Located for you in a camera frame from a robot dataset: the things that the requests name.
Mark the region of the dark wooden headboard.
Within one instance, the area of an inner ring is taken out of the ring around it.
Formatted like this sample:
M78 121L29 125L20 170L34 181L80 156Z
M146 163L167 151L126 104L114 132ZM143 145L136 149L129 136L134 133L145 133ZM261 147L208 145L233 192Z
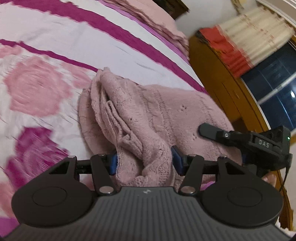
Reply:
M165 10L174 20L190 11L181 0L153 0L153 2Z

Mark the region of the floral striped bed sheet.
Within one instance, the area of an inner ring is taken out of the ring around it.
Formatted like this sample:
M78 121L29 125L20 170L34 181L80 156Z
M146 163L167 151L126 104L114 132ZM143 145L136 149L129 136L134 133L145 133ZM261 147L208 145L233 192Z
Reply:
M66 154L87 159L78 101L99 69L204 91L187 57L103 1L1 1L1 236L15 190Z

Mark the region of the dark window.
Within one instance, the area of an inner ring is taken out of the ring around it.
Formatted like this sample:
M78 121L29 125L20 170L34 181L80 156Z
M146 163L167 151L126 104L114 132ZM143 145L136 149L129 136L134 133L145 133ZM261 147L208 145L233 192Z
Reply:
M241 79L271 128L295 131L295 43L289 41Z

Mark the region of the orange curtain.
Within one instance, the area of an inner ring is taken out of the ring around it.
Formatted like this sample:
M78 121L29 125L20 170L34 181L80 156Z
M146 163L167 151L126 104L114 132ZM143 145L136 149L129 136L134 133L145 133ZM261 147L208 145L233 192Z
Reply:
M233 77L239 78L254 67L248 55L218 25L199 29L196 37L214 51Z

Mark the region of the cream curtain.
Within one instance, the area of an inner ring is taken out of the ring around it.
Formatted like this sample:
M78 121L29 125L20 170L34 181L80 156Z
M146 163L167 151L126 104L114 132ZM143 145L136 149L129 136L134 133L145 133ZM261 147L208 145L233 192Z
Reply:
M288 22L258 6L218 25L255 66L280 49L295 34Z

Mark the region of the pink knit blanket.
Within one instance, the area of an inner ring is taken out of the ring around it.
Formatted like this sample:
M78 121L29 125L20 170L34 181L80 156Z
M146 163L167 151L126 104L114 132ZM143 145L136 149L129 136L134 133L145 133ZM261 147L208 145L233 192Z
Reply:
M187 37L177 29L175 20L151 0L147 1L107 1L107 3L131 14L139 21L151 27L155 32L173 44L189 59L189 42Z

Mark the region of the pink knit sweater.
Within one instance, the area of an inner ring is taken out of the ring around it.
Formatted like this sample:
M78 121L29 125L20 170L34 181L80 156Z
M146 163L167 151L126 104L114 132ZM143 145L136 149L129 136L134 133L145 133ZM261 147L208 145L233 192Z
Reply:
M242 163L240 150L199 136L203 123L233 127L214 100L196 90L142 86L105 68L80 95L79 122L93 154L117 152L118 187L178 189L182 177L173 167L172 146L210 161L226 156Z

